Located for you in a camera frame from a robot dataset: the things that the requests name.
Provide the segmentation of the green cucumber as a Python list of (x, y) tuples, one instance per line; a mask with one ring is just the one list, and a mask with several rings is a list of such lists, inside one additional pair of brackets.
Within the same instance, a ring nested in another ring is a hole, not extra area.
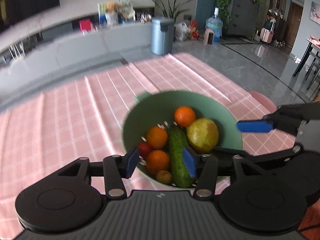
[(184, 130), (177, 125), (172, 125), (168, 129), (168, 150), (172, 182), (176, 187), (183, 189), (192, 188), (194, 183), (194, 179), (189, 175), (183, 162), (183, 148), (188, 146)]

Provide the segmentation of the green plastic bowl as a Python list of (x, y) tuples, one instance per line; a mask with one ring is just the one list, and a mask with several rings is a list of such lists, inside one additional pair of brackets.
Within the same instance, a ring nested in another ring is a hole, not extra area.
[(146, 137), (147, 131), (156, 125), (171, 129), (174, 111), (180, 106), (191, 107), (197, 118), (213, 120), (219, 130), (219, 147), (242, 150), (241, 132), (230, 111), (216, 100), (188, 91), (166, 91), (147, 94), (131, 109), (123, 126), (123, 144), (130, 150)]

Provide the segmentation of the red box on console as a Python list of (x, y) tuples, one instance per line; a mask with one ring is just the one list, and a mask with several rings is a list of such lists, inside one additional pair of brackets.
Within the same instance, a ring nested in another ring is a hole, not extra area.
[(79, 27), (82, 32), (88, 32), (92, 30), (93, 24), (90, 19), (84, 19), (79, 21)]

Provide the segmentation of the orange tangerine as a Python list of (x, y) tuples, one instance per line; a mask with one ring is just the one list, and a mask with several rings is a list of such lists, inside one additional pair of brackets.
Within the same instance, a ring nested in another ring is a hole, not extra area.
[(168, 170), (169, 166), (169, 155), (161, 150), (154, 150), (147, 156), (146, 170), (152, 177), (155, 177), (159, 171)]
[(147, 131), (145, 138), (154, 149), (161, 149), (167, 144), (168, 134), (165, 129), (154, 126)]
[(181, 106), (174, 112), (174, 120), (181, 127), (188, 127), (196, 120), (196, 114), (191, 107)]

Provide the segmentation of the grey drawer cabinet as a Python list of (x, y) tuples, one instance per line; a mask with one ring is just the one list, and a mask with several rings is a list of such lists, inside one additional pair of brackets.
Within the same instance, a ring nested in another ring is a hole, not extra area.
[(225, 35), (253, 38), (259, 5), (252, 0), (231, 0), (227, 10)]

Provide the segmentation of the dark dining table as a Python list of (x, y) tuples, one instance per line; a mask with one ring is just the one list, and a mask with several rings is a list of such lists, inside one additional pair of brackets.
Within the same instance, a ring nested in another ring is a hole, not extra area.
[(306, 72), (306, 75), (304, 76), (303, 82), (306, 82), (309, 78), (311, 72), (313, 71), (312, 78), (309, 81), (306, 89), (309, 90), (313, 83), (316, 81), (316, 79), (319, 77), (319, 40), (314, 38), (313, 36), (310, 36), (306, 39), (308, 41), (307, 48), (304, 52), (304, 55), (302, 59), (300, 60), (300, 63), (298, 64), (298, 67), (293, 73), (293, 77), (296, 77), (301, 70), (304, 68), (305, 64), (307, 63), (309, 57), (312, 57), (312, 62)]

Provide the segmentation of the pink checkered tablecloth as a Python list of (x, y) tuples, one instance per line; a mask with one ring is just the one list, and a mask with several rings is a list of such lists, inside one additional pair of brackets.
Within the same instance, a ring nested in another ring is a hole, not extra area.
[(233, 81), (196, 57), (179, 53), (91, 74), (1, 114), (1, 239), (21, 227), (15, 199), (26, 187), (74, 161), (123, 154), (121, 130), (135, 98), (187, 90), (213, 98), (240, 120), (269, 111)]

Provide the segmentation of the yellow-green pear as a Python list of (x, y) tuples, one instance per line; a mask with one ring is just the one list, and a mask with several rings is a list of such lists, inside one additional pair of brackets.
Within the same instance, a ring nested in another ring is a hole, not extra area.
[(205, 154), (218, 145), (219, 130), (213, 120), (199, 118), (187, 127), (187, 139), (194, 151)]

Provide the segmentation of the small red fruit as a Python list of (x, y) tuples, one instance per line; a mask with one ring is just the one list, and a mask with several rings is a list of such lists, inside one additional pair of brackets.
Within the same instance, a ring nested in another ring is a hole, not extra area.
[(140, 142), (137, 145), (137, 148), (139, 150), (139, 155), (143, 158), (146, 159), (148, 155), (153, 151), (153, 147), (148, 144), (147, 142)]

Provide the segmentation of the pink small heater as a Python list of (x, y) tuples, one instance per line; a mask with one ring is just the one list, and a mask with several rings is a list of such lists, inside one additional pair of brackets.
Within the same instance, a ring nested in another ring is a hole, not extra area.
[(214, 41), (214, 31), (210, 28), (207, 28), (204, 32), (203, 43), (204, 45), (212, 45)]

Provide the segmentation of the white tv console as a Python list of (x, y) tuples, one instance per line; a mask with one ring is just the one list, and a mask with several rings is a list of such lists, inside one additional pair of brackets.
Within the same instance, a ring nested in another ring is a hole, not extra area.
[(68, 68), (92, 66), (99, 60), (119, 61), (122, 52), (148, 47), (150, 43), (150, 23), (122, 24), (57, 38), (1, 69), (1, 100), (54, 74), (65, 73)]

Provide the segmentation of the blue-grey trash bin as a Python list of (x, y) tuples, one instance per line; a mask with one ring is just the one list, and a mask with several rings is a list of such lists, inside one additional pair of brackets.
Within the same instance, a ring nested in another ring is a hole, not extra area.
[(154, 17), (151, 21), (151, 52), (163, 56), (172, 52), (174, 41), (174, 20)]

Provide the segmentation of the small brown round fruit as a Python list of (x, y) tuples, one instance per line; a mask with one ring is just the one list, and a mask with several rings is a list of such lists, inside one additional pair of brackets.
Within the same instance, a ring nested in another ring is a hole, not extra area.
[(171, 185), (172, 184), (172, 175), (170, 172), (168, 172), (166, 170), (160, 170), (156, 174), (156, 180), (162, 184)]

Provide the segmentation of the long-leaf potted plant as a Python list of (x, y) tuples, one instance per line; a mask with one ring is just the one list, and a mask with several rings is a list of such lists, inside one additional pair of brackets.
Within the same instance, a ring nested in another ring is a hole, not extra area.
[(172, 3), (168, 0), (168, 5), (165, 5), (162, 0), (151, 0), (155, 7), (159, 8), (162, 12), (162, 15), (166, 18), (171, 18), (176, 22), (178, 16), (184, 12), (188, 12), (190, 9), (183, 8), (186, 4), (194, 0), (186, 0), (184, 2), (178, 3), (177, 0), (174, 0)]

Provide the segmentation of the pink round stool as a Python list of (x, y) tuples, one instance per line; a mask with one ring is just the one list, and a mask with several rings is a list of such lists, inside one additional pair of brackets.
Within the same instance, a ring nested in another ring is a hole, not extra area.
[(263, 105), (269, 112), (273, 113), (277, 110), (276, 105), (264, 94), (256, 91), (250, 91), (249, 94), (251, 94), (251, 96), (255, 98), (255, 100), (257, 100), (261, 105)]

